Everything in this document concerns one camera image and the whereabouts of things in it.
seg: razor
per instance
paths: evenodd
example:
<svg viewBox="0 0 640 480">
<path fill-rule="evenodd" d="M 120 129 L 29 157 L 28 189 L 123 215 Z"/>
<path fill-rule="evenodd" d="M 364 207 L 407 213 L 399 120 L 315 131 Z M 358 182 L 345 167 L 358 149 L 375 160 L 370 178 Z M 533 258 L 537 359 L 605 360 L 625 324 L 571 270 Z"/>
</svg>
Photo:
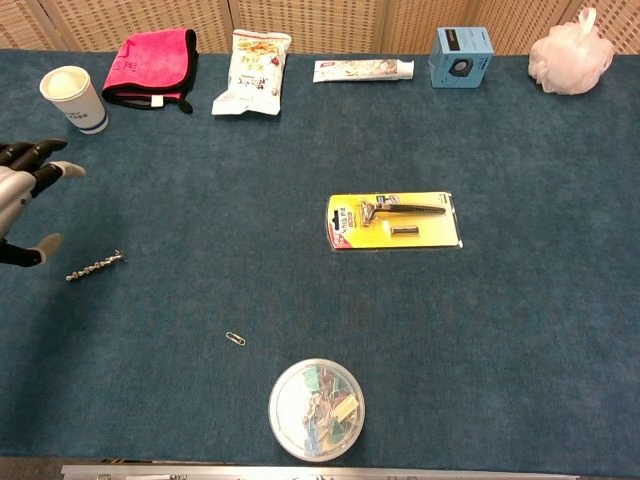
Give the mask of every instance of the razor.
<svg viewBox="0 0 640 480">
<path fill-rule="evenodd" d="M 417 213 L 417 214 L 442 214 L 447 209 L 437 205 L 407 205 L 402 203 L 360 203 L 362 210 L 362 225 L 368 227 L 373 222 L 373 217 L 378 212 L 389 213 Z"/>
</svg>

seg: razor package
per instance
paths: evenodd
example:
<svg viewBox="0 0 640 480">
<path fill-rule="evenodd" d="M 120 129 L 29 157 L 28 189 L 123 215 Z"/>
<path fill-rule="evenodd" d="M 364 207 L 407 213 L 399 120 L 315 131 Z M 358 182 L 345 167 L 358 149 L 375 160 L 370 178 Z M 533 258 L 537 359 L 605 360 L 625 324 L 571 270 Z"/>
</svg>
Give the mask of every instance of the razor package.
<svg viewBox="0 0 640 480">
<path fill-rule="evenodd" d="M 333 250 L 462 248 L 449 192 L 332 195 L 326 228 Z"/>
</svg>

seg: plastic bag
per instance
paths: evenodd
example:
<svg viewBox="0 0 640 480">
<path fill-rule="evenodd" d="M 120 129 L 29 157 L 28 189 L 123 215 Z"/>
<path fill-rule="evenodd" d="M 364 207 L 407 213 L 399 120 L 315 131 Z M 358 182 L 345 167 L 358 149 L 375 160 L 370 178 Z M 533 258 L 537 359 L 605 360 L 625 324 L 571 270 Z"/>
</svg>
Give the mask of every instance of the plastic bag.
<svg viewBox="0 0 640 480">
<path fill-rule="evenodd" d="M 591 90 L 613 60 L 613 44 L 598 36 L 595 8 L 580 12 L 580 23 L 552 27 L 531 47 L 529 75 L 546 93 L 574 95 Z"/>
<path fill-rule="evenodd" d="M 213 101 L 213 115 L 240 115 L 247 110 L 280 112 L 282 72 L 291 37 L 284 33 L 233 31 L 229 86 Z"/>
</svg>

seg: blue box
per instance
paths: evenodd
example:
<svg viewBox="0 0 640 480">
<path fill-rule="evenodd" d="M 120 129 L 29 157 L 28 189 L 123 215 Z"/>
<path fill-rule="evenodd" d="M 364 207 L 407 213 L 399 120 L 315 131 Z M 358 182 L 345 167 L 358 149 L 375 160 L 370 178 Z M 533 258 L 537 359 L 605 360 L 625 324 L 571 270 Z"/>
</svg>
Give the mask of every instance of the blue box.
<svg viewBox="0 0 640 480">
<path fill-rule="evenodd" d="M 429 74 L 433 88 L 475 88 L 493 56 L 485 27 L 442 27 L 436 30 Z"/>
</svg>

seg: food package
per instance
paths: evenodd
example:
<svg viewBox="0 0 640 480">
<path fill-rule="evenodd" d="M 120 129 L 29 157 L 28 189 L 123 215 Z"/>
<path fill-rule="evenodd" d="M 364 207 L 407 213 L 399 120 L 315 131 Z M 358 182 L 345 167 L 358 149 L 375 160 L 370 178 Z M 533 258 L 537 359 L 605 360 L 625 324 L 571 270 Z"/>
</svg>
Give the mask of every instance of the food package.
<svg viewBox="0 0 640 480">
<path fill-rule="evenodd" d="M 282 73 L 291 37 L 234 30 L 229 86 L 213 101 L 212 115 L 280 112 Z"/>
</svg>

